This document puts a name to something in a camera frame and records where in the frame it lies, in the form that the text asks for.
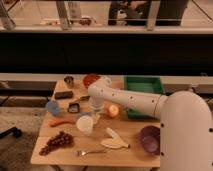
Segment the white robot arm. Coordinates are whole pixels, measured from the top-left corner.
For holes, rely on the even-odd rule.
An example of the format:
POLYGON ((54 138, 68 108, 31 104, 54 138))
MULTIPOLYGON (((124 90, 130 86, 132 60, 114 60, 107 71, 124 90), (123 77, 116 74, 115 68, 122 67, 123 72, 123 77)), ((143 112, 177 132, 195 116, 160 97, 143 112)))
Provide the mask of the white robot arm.
POLYGON ((108 100, 160 120, 160 171, 213 171, 213 113, 199 95, 119 90, 107 77, 89 85, 88 94, 94 109, 108 100))

